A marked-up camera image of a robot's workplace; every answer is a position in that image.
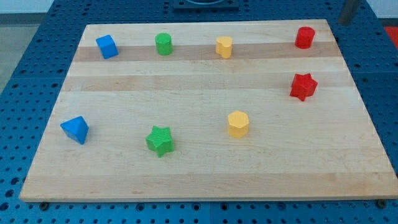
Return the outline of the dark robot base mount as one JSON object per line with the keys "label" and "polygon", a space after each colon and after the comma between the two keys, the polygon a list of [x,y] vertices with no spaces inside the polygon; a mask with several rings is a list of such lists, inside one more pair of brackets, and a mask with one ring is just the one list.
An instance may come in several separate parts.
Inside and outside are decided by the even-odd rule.
{"label": "dark robot base mount", "polygon": [[239,9],[239,0],[172,0],[174,11],[180,10],[215,10]]}

